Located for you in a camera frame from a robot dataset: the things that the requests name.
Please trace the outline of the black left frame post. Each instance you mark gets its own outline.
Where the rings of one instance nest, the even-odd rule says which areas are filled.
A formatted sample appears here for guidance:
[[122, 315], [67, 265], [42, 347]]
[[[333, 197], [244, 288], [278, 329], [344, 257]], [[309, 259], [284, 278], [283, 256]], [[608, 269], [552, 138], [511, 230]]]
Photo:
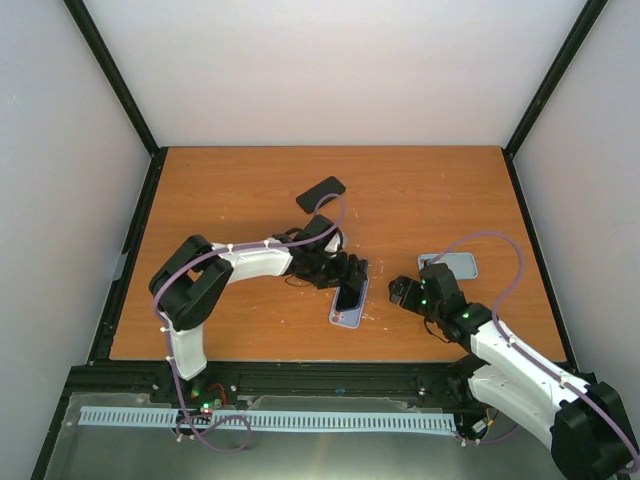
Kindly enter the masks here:
[[144, 149], [150, 158], [154, 158], [160, 151], [160, 147], [85, 2], [82, 0], [64, 0], [63, 3], [117, 97]]

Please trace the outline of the black phone on table top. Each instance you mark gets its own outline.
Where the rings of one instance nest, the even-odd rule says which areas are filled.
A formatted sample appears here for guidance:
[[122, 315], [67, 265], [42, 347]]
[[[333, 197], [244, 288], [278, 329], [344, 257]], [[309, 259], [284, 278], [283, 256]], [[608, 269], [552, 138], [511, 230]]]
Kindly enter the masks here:
[[346, 192], [345, 185], [335, 176], [329, 176], [296, 197], [296, 204], [307, 214], [330, 202], [334, 195]]

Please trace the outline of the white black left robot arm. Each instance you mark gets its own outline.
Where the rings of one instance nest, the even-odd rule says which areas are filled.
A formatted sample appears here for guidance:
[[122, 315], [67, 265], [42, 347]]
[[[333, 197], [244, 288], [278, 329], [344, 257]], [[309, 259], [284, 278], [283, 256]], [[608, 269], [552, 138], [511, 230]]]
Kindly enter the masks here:
[[362, 305], [368, 287], [365, 259], [345, 251], [346, 235], [327, 217], [316, 214], [294, 227], [253, 243], [211, 243], [192, 235], [152, 277], [152, 311], [162, 322], [167, 361], [176, 374], [172, 388], [186, 402], [208, 390], [204, 322], [224, 289], [261, 277], [294, 277], [318, 290], [338, 290], [334, 313]]

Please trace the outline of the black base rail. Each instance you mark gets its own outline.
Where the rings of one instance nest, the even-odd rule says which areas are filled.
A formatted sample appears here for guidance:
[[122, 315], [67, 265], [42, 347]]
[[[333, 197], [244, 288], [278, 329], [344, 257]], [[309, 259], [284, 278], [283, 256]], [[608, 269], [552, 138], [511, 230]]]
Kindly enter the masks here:
[[420, 408], [480, 411], [449, 389], [450, 363], [209, 362], [179, 386], [188, 405], [226, 394], [229, 405], [263, 396], [388, 398]]

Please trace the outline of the blue phone black screen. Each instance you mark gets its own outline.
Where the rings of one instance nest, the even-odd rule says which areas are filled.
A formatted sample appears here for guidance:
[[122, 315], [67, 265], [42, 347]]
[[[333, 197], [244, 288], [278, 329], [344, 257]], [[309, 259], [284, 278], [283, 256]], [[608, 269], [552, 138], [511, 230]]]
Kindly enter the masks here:
[[357, 287], [348, 284], [341, 285], [336, 291], [334, 310], [336, 312], [345, 312], [360, 308], [366, 289], [366, 282], [362, 282]]

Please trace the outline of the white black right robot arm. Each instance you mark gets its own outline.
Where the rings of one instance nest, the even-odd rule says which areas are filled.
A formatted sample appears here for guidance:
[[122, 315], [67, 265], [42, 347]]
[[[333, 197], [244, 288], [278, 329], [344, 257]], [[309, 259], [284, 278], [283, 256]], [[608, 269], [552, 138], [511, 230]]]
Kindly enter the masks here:
[[467, 353], [450, 380], [456, 401], [505, 414], [550, 452], [567, 479], [608, 479], [639, 469], [639, 445], [617, 391], [577, 376], [518, 338], [488, 307], [466, 300], [447, 265], [389, 284], [391, 303], [422, 316]]

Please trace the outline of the black right frame post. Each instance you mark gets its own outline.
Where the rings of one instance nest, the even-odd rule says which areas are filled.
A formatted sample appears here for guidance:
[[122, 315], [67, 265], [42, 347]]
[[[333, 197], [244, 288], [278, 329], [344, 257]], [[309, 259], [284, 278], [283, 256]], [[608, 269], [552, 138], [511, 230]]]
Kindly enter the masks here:
[[588, 0], [584, 3], [515, 130], [503, 148], [506, 161], [514, 160], [607, 4], [607, 0]]

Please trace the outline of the lavender phone case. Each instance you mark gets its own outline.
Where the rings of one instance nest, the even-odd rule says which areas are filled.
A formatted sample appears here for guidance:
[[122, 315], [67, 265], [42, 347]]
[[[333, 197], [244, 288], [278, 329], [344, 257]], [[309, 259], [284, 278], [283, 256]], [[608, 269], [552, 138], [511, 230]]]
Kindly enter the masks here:
[[332, 325], [340, 326], [348, 329], [357, 329], [359, 327], [361, 318], [364, 312], [364, 306], [366, 303], [366, 296], [367, 296], [368, 285], [369, 285], [368, 281], [364, 281], [364, 282], [367, 283], [367, 289], [363, 297], [362, 305], [358, 309], [345, 311], [345, 312], [336, 312], [334, 310], [335, 299], [336, 299], [336, 292], [335, 292], [335, 295], [331, 304], [331, 308], [329, 311], [329, 316], [328, 316], [329, 322]]

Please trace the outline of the light blue phone case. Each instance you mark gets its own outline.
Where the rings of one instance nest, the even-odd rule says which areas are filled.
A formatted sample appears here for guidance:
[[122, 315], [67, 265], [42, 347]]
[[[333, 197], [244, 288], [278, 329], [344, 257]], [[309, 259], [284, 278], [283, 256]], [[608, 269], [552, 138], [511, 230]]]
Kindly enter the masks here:
[[[419, 272], [437, 257], [437, 254], [421, 254], [418, 256]], [[478, 277], [479, 270], [476, 259], [470, 252], [446, 253], [435, 262], [446, 264], [452, 271], [456, 280], [474, 280]]]

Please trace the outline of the black frame post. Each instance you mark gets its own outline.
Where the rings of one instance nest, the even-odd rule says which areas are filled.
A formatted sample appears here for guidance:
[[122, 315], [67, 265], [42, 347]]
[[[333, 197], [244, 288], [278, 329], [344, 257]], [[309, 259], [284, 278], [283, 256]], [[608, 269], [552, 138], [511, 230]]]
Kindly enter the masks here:
[[588, 0], [584, 3], [515, 130], [503, 148], [506, 161], [514, 160], [607, 4], [607, 0]]
[[154, 158], [160, 151], [160, 147], [85, 2], [82, 0], [64, 0], [63, 3], [117, 97], [144, 149], [150, 158]]

